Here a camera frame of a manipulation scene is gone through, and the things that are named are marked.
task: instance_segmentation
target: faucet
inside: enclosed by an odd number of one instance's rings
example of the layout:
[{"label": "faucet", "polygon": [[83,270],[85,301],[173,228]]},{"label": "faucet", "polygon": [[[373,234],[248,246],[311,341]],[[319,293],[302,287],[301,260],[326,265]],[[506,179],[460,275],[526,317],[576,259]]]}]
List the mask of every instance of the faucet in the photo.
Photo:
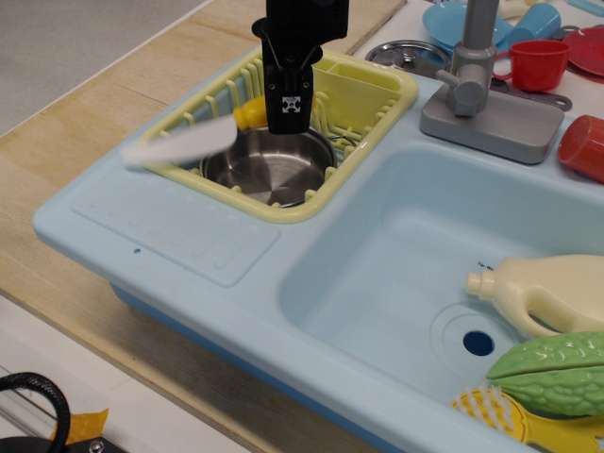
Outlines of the faucet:
[{"label": "faucet", "polygon": [[450,73],[436,73],[449,86],[446,106],[456,115],[474,116],[486,107],[497,51],[492,39],[498,4],[499,0],[468,2],[463,37],[455,46]]},{"label": "faucet", "polygon": [[444,85],[422,109],[420,130],[525,164],[542,162],[564,118],[557,107],[491,92],[498,0],[468,0],[461,41]]}]

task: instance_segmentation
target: red cup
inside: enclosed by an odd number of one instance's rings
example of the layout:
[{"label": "red cup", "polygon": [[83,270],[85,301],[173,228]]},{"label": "red cup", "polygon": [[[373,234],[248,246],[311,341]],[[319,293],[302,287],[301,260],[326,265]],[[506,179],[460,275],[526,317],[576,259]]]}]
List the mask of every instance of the red cup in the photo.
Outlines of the red cup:
[{"label": "red cup", "polygon": [[512,60],[512,70],[505,75],[493,73],[493,77],[499,80],[511,78],[512,85],[525,92],[547,92],[560,85],[569,54],[570,46],[564,42],[517,42],[510,48],[510,52],[503,52],[496,57],[509,57]]},{"label": "red cup", "polygon": [[558,160],[604,184],[604,120],[590,115],[577,118],[562,136]]}]

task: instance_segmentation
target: light blue sink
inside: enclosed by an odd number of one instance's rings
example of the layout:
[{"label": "light blue sink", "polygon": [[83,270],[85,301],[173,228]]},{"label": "light blue sink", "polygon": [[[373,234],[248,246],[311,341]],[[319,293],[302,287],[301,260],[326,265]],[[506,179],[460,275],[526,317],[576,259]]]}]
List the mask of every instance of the light blue sink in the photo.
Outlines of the light blue sink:
[{"label": "light blue sink", "polygon": [[34,226],[125,302],[384,450],[532,451],[449,407],[523,340],[465,277],[508,256],[604,255],[604,188],[557,162],[570,118],[525,166],[422,134],[440,84],[417,82],[413,107],[303,222],[129,172],[113,151]]}]

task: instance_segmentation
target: metal pot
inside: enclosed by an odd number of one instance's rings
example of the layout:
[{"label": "metal pot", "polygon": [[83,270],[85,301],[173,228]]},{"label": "metal pot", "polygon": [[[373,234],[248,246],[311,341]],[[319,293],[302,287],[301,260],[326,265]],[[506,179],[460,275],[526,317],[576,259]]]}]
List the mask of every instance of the metal pot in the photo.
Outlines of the metal pot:
[{"label": "metal pot", "polygon": [[305,192],[318,190],[327,167],[336,165],[331,142],[314,129],[276,135],[259,128],[240,132],[228,150],[202,160],[200,170],[218,184],[287,208],[304,203]]}]

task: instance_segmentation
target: yellow object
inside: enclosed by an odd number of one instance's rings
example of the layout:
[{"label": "yellow object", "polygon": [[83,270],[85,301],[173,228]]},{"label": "yellow object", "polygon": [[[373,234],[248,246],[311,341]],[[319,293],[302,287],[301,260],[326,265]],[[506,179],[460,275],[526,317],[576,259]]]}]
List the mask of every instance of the yellow object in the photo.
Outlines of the yellow object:
[{"label": "yellow object", "polygon": [[602,451],[598,438],[604,436],[604,416],[569,420],[544,418],[526,411],[498,389],[486,387],[459,396],[453,407],[523,444],[538,445],[552,453]]},{"label": "yellow object", "polygon": [[257,129],[268,125],[264,96],[256,97],[233,109],[233,116],[239,130]]},{"label": "yellow object", "polygon": [[465,289],[490,300],[533,337],[604,330],[604,257],[505,258],[494,271],[469,274]]},{"label": "yellow object", "polygon": [[499,2],[497,16],[501,19],[524,16],[535,3],[543,3],[546,0],[503,0]]},{"label": "yellow object", "polygon": [[[311,218],[342,188],[417,97],[417,83],[411,75],[362,59],[324,50],[323,58],[312,68],[314,97],[310,125],[326,137],[338,137],[333,145],[339,159],[337,168],[327,169],[325,183],[301,205],[268,206],[237,187],[222,186],[168,163],[145,167],[264,221],[286,224]],[[236,114],[234,110],[242,104],[246,117],[240,120],[243,128],[251,126],[252,121],[263,122],[251,109],[254,104],[245,105],[249,101],[261,104],[263,100],[255,100],[263,97],[263,90],[261,49],[257,47],[178,104],[152,125],[140,141],[145,143],[169,134],[177,126],[194,126],[196,121]]]},{"label": "yellow object", "polygon": [[103,435],[103,427],[107,421],[109,409],[98,413],[76,413],[71,416],[67,445],[88,441]]}]

